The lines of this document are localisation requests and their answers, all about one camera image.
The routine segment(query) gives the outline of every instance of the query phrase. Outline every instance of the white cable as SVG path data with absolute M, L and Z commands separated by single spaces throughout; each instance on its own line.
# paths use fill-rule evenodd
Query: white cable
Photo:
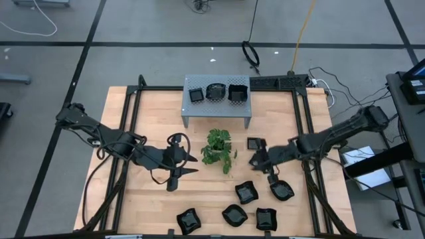
M 46 19 L 47 19 L 48 21 L 50 21 L 50 23 L 52 23 L 52 25 L 54 26 L 54 31 L 53 31 L 53 33 L 51 33 L 51 34 L 26 33 L 26 32 L 23 32 L 23 31 L 15 30 L 15 29 L 13 29 L 13 28 L 9 27 L 8 25 L 6 25 L 6 24 L 5 24 L 4 22 L 2 22 L 2 21 L 0 21 L 0 23 L 1 23 L 3 26 L 5 26 L 6 28 L 8 28 L 9 30 L 14 31 L 14 32 L 16 32 L 16 33 L 21 33 L 21 34 L 25 34 L 25 35 L 36 35 L 36 36 L 42 36 L 42 37 L 51 37 L 52 35 L 54 35 L 54 34 L 56 33 L 56 31 L 58 31 L 58 27 L 55 25 L 55 23 L 53 23 L 53 21 L 52 21 L 51 19 L 49 19 L 49 17 L 47 17 L 47 15 L 45 15 L 45 13 L 44 13 L 43 11 L 41 11 L 41 9 L 40 9 L 39 5 L 37 4 L 37 2 L 36 2 L 35 0 L 33 0 L 33 1 L 34 1 L 34 4 L 35 4 L 35 7 L 37 7 L 37 9 L 41 12 L 41 14 L 43 14 L 43 16 L 45 16 L 45 17 L 46 17 Z
M 315 85 L 315 86 L 317 85 L 317 82 L 323 82 L 323 83 L 325 83 L 325 85 L 327 87 L 327 90 L 329 91 L 329 93 L 331 94 L 331 97 L 332 97 L 332 104 L 330 106 L 328 106 L 328 108 L 330 109 L 335 104 L 335 98 L 333 97 L 331 88 L 327 85 L 326 81 L 324 81 L 324 80 L 321 80 L 321 79 L 311 79 L 311 81 L 313 82 L 313 85 Z

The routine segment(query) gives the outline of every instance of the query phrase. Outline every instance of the potted plant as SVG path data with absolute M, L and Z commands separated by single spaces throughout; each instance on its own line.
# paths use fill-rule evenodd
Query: potted plant
M 227 130 L 212 129 L 208 134 L 208 145 L 201 149 L 204 158 L 202 162 L 206 165 L 213 164 L 217 161 L 222 161 L 223 173 L 228 174 L 232 168 L 232 160 L 230 159 L 230 152 L 232 151 L 232 144 L 230 143 L 230 134 Z M 238 155 L 238 151 L 234 152 L 234 158 Z

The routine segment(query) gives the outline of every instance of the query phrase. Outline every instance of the table leg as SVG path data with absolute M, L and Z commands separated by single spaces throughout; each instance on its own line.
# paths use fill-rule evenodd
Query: table leg
M 188 126 L 189 126 L 189 117 L 188 116 L 181 116 L 181 118 L 183 119 L 183 125 L 185 126 L 185 128 L 188 128 Z
M 250 125 L 251 117 L 244 118 L 245 121 L 245 129 L 248 129 L 248 126 Z

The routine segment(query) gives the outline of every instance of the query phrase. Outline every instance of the black aluminum frame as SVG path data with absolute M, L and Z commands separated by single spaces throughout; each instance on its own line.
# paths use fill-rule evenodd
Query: black aluminum frame
M 144 90 L 173 90 L 174 91 L 174 90 L 183 90 L 183 87 L 182 86 L 147 86 L 143 77 L 139 76 L 139 85 L 138 86 L 128 86 L 127 87 L 126 98 L 124 100 L 124 108 L 123 108 L 122 118 L 121 118 L 121 122 L 120 122 L 120 129 L 123 129 L 124 125 L 126 124 L 130 98 L 131 98 L 131 95 L 135 93 L 136 96 L 135 96 L 133 113 L 132 113 L 132 116 L 131 116 L 131 123 L 130 123 L 130 131 L 134 131 L 135 124 L 136 124 L 136 121 L 137 121 L 137 113 L 138 113 L 138 109 L 139 109 L 139 103 L 140 103 L 140 100 L 141 100 L 141 92 L 144 91 Z M 295 112 L 295 117 L 296 117 L 296 123 L 297 123 L 297 131 L 298 131 L 299 135 L 303 134 L 302 118 L 301 118 L 300 109 L 299 109 L 299 102 L 298 102 L 298 96 L 301 96 L 301 98 L 303 100 L 303 108 L 304 108 L 304 111 L 305 111 L 305 118 L 306 118 L 306 122 L 307 122 L 308 132 L 309 133 L 314 132 L 313 120 L 311 118 L 311 112 L 309 110 L 307 90 L 306 90 L 305 86 L 303 86 L 303 87 L 291 87 L 291 88 L 281 87 L 280 84 L 276 84 L 276 86 L 273 86 L 273 87 L 264 87 L 264 88 L 263 87 L 256 88 L 256 87 L 252 86 L 251 91 L 252 92 L 261 92 L 261 91 L 263 91 L 263 92 L 291 92 L 292 102 L 294 104 L 294 112 Z M 112 163 L 112 166 L 111 166 L 111 174 L 110 174 L 110 178 L 109 178 L 109 181 L 108 181 L 108 188 L 106 189 L 106 192 L 107 192 L 106 196 L 109 195 L 109 193 L 111 192 L 111 190 L 114 186 L 116 171 L 117 171 L 117 168 L 118 168 L 117 160 L 118 159 L 114 159 L 114 162 Z M 305 175 L 307 175 L 308 171 L 309 171 L 309 163 L 307 163 L 307 162 L 303 162 L 303 163 L 304 163 L 304 169 L 306 169 Z M 323 181 L 321 165 L 320 165 L 320 163 L 315 162 L 314 166 L 315 166 L 315 170 L 316 170 L 318 188 L 319 188 L 321 194 L 326 199 L 325 183 Z M 123 164 L 122 170 L 125 173 L 125 178 L 127 177 L 128 167 L 129 167 L 128 163 Z M 121 208 L 122 208 L 122 202 L 123 202 L 124 191 L 125 191 L 125 183 L 126 182 L 124 181 L 124 187 L 120 191 L 120 193 L 117 197 L 117 201 L 116 201 L 116 209 L 115 209 L 115 212 L 114 212 L 114 220 L 113 220 L 113 224 L 112 224 L 112 230 L 116 231 L 116 232 L 118 231 L 118 226 L 119 226 L 119 223 L 120 223 Z M 318 214 L 317 214 L 315 197 L 314 197 L 314 194 L 310 190 L 307 190 L 307 193 L 308 193 L 308 197 L 309 197 L 309 207 L 310 207 L 310 212 L 311 212 L 311 219 L 312 219 L 312 222 L 313 222 L 313 231 L 314 231 L 315 236 L 318 236 L 322 232 L 320 231 L 319 217 L 318 217 Z M 327 215 L 327 212 L 324 209 L 323 209 L 323 217 L 325 219 L 325 226 L 326 226 L 327 234 L 333 234 L 332 222 L 331 222 L 329 216 Z M 105 215 L 102 217 L 102 220 L 100 221 L 99 230 L 105 230 L 106 229 L 107 218 L 108 218 L 108 213 L 105 213 Z M 244 236 L 244 237 L 258 238 L 257 236 Z M 283 237 L 282 236 L 267 236 L 267 237 L 287 238 L 286 236 L 283 236 Z

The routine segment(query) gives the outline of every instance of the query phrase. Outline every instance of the green leaves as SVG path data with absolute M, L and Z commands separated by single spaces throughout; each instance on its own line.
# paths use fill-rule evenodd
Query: green leaves
M 201 149 L 204 158 L 202 160 L 206 165 L 213 164 L 217 161 L 222 161 L 223 173 L 228 174 L 232 168 L 230 152 L 232 144 L 230 142 L 230 134 L 227 130 L 212 129 L 207 136 L 208 145 Z M 238 155 L 237 150 L 234 153 L 234 158 Z

